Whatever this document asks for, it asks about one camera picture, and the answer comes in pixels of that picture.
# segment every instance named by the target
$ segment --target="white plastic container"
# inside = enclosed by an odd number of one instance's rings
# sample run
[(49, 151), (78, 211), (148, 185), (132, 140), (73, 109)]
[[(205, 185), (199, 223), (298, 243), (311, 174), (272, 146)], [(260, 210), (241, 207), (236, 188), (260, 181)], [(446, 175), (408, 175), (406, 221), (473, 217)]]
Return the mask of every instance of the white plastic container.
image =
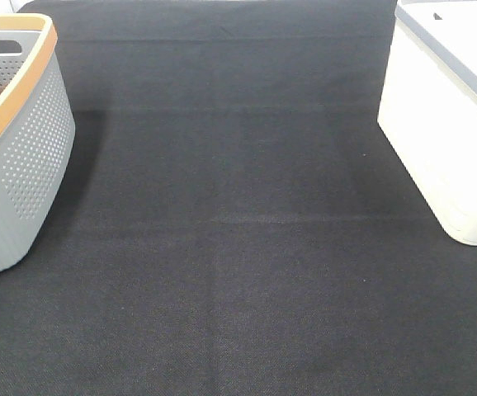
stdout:
[(29, 251), (63, 179), (75, 124), (54, 52), (53, 22), (39, 14), (0, 15), (0, 271)]
[(477, 1), (396, 17), (378, 122), (442, 227), (477, 245)]

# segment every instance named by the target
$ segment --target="dark fabric surface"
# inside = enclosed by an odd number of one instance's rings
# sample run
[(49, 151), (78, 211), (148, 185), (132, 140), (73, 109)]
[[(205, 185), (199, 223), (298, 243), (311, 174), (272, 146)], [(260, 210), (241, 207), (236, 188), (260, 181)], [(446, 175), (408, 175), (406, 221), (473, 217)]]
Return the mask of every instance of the dark fabric surface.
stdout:
[(375, 121), (393, 9), (27, 6), (77, 135), (0, 274), (0, 394), (477, 394), (477, 248)]

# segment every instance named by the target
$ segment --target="box lid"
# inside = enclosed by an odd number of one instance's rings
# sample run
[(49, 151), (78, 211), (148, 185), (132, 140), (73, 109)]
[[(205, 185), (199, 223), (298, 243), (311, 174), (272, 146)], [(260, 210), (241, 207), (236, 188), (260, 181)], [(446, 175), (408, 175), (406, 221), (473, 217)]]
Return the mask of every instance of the box lid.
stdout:
[(477, 95), (477, 1), (399, 0), (396, 16)]

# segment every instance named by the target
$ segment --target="perforated basket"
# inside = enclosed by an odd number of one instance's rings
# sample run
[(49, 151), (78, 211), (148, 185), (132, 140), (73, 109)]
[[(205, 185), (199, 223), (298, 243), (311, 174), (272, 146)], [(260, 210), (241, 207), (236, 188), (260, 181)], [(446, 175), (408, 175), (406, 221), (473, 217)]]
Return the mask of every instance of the perforated basket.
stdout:
[(75, 125), (54, 53), (52, 21), (39, 14), (0, 16), (0, 271), (28, 252), (62, 181)]

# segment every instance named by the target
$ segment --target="basket handle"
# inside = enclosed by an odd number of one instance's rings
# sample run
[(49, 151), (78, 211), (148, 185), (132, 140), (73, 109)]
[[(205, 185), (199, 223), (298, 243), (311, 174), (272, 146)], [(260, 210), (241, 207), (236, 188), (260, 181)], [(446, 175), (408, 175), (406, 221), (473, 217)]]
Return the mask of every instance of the basket handle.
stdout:
[(54, 53), (57, 33), (41, 14), (0, 15), (0, 40), (14, 40), (29, 50), (24, 64), (0, 94), (0, 135), (26, 103)]

